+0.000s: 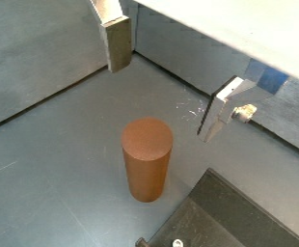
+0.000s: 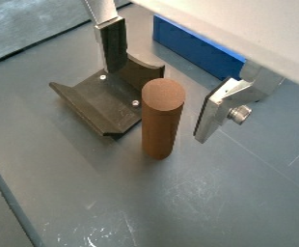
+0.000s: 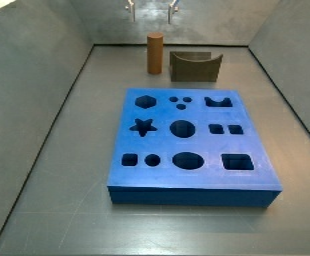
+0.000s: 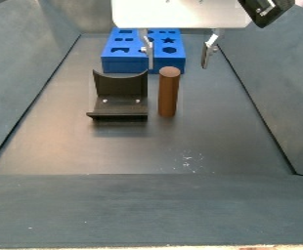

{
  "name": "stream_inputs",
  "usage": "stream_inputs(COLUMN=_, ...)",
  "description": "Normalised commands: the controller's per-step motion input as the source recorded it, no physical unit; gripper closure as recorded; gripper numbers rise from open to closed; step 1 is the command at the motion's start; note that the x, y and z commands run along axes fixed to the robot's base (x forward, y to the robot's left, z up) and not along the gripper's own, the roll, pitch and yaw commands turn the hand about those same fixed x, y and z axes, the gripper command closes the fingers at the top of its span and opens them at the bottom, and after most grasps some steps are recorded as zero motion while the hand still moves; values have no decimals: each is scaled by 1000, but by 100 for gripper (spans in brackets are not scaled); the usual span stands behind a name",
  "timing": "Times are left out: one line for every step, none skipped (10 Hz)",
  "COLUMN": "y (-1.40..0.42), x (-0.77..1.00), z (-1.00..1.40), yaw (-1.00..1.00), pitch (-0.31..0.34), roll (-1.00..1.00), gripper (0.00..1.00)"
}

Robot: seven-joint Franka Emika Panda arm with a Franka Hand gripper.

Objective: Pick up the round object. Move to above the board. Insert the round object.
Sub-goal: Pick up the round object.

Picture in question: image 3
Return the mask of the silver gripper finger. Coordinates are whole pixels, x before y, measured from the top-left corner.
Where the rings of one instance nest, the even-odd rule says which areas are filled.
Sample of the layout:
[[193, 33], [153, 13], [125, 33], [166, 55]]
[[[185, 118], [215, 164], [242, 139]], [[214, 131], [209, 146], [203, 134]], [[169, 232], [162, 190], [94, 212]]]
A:
[[173, 21], [173, 16], [174, 14], [178, 12], [178, 4], [179, 4], [179, 1], [181, 0], [173, 0], [169, 4], [169, 18], [167, 18], [167, 21], [169, 21], [169, 24], [171, 24], [171, 21]]
[[135, 22], [135, 2], [134, 0], [127, 0], [126, 10], [129, 11], [131, 15], [131, 21]]

